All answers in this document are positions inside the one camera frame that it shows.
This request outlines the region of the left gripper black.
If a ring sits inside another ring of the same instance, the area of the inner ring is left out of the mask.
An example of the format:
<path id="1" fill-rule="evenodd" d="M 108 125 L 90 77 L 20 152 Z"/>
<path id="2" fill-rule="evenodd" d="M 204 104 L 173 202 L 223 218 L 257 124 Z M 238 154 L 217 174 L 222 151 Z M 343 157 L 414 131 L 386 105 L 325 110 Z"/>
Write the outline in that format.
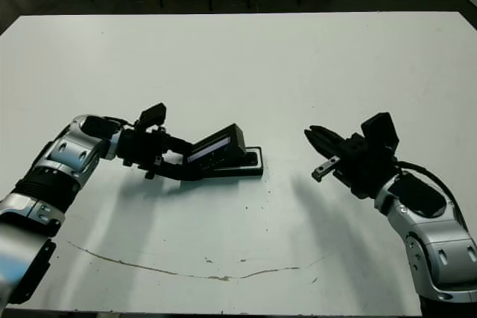
<path id="1" fill-rule="evenodd" d="M 117 157 L 123 165 L 131 167 L 136 164 L 145 171 L 146 179 L 156 175 L 178 181 L 198 181 L 205 178 L 197 168 L 166 162 L 162 155 L 170 150 L 173 153 L 188 154 L 193 144 L 164 133 L 161 130 L 151 132 L 132 129 L 123 130 L 117 144 Z"/>

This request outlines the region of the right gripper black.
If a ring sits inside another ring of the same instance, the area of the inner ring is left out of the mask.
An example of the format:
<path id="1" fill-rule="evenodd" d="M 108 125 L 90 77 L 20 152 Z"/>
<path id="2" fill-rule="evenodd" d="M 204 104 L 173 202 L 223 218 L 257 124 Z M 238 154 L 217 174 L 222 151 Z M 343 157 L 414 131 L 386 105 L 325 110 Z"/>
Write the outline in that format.
<path id="1" fill-rule="evenodd" d="M 333 174 L 356 197 L 376 197 L 398 172 L 393 148 L 374 145 L 358 133 L 344 139 L 317 125 L 311 125 L 304 133 L 311 146 L 326 158 L 312 171 L 317 182 Z"/>

